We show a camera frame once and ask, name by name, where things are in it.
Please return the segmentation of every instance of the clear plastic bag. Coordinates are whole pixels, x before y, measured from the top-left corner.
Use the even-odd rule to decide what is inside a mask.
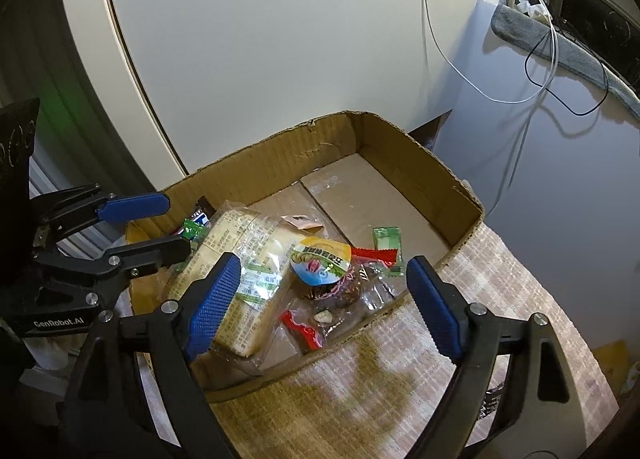
[[[225,202],[199,238],[199,246],[184,269],[173,273],[163,299],[179,299],[191,282],[205,277],[225,251],[242,263],[238,292],[226,311],[212,350],[248,374],[260,374],[284,310],[294,278],[289,265],[292,249],[308,236],[281,218]]]
[[[298,298],[287,312],[302,327],[286,324],[304,352],[316,350],[309,344],[305,328],[318,332],[321,346],[345,334],[364,319],[383,309],[394,299],[386,284],[388,267],[379,260],[353,256],[350,269],[328,293],[312,296],[306,285],[296,283]]]

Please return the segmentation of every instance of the snack package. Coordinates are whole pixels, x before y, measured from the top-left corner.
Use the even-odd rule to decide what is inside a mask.
[[[389,277],[404,276],[404,262],[402,262],[402,243],[400,229],[397,226],[373,228],[373,243],[376,249],[396,249],[398,257],[396,264],[389,268]]]
[[[196,201],[196,209],[193,213],[178,226],[174,235],[183,235],[185,239],[192,240],[200,233],[200,229],[209,224],[209,218],[213,217],[216,210],[211,206],[204,195]]]
[[[213,343],[239,359],[259,365],[268,348],[280,307],[294,278],[289,259],[308,236],[281,218],[226,202],[198,238],[186,267],[172,275],[164,299],[179,299],[191,282],[204,278],[225,251],[242,262],[241,283]]]
[[[321,247],[336,249],[334,245],[338,244],[340,243],[323,241]],[[300,246],[296,247],[291,259],[293,269],[297,270],[303,263],[313,262],[318,255],[315,249],[320,245],[318,241],[308,239],[302,241]],[[339,251],[345,255],[344,248]],[[303,298],[294,301],[282,318],[283,323],[305,352],[315,350],[314,341],[324,344],[325,341],[335,339],[363,319],[373,316],[394,299],[385,281],[388,280],[389,266],[396,262],[397,252],[394,249],[378,252],[374,249],[361,248],[350,248],[350,252],[353,255],[349,267],[337,282],[318,285],[306,283],[301,290]],[[312,258],[301,258],[305,255],[312,255]],[[335,264],[337,268],[326,264],[323,259]],[[338,262],[331,256],[321,254],[318,260],[321,260],[320,264],[312,264],[311,271],[303,269],[303,273],[299,276],[311,275],[311,282],[318,283],[318,275],[321,276],[320,278],[335,277],[338,273],[337,269],[344,269],[342,261]],[[328,268],[326,274],[314,273],[323,267]]]
[[[291,254],[296,274],[318,291],[342,279],[349,271],[350,261],[351,246],[320,237],[306,237]]]

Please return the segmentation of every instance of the patterned tablecloth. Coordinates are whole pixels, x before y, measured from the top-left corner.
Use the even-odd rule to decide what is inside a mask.
[[[577,386],[587,441],[618,406],[598,363],[553,297],[482,224],[440,271],[468,301],[498,315],[551,320]],[[504,379],[498,357],[492,385]],[[212,409],[243,458],[403,458],[437,406],[454,367],[441,356],[411,298],[335,352],[260,391]],[[161,435],[175,442],[157,388],[147,397]],[[470,441],[491,423],[481,420]]]

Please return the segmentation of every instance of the cardboard box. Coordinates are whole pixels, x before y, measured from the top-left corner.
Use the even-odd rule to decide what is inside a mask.
[[[405,259],[425,255],[439,267],[483,215],[478,200],[436,157],[370,113],[335,113],[279,132],[200,169],[165,193],[171,210],[129,224],[129,243],[171,233],[204,195],[215,208],[229,200],[264,214],[319,218],[330,238],[363,248],[373,247],[372,228],[398,226]],[[157,307],[159,288],[156,277],[132,281],[134,312]],[[406,288],[383,312],[404,297]],[[232,399],[319,359],[371,321],[357,322],[331,346],[304,356],[280,327],[260,366],[262,376],[246,376],[212,353],[198,357],[192,371],[210,402]]]

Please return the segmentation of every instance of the green packet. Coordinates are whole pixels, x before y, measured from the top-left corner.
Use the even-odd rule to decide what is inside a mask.
[[[389,268],[387,275],[389,277],[404,276],[400,229],[397,226],[373,228],[373,245],[375,249],[397,249],[396,264]]]
[[[185,239],[190,241],[197,240],[199,235],[203,232],[206,226],[198,223],[194,223],[190,219],[185,219],[182,224],[182,233],[180,234]]]

